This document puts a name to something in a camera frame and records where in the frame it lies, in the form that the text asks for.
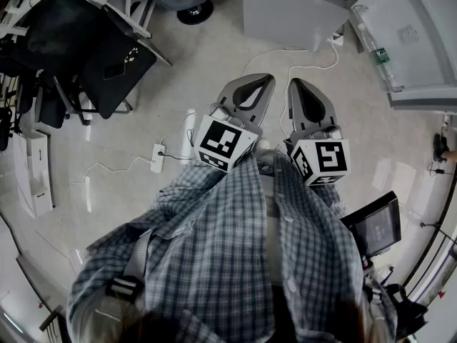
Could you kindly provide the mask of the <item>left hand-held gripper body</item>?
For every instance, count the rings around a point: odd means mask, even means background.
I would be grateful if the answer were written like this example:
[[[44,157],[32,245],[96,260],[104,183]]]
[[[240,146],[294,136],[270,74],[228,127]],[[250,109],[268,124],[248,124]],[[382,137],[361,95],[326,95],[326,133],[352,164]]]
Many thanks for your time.
[[[254,150],[262,135],[260,126],[222,104],[212,104],[194,139],[196,159],[228,173]]]

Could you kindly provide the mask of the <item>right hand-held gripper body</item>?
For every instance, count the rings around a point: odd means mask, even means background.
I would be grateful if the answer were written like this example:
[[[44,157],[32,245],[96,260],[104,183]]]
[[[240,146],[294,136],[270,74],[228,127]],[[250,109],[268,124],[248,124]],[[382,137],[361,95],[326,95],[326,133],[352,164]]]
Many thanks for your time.
[[[291,163],[308,187],[335,184],[351,173],[349,142],[338,125],[312,133],[294,131],[285,144]]]

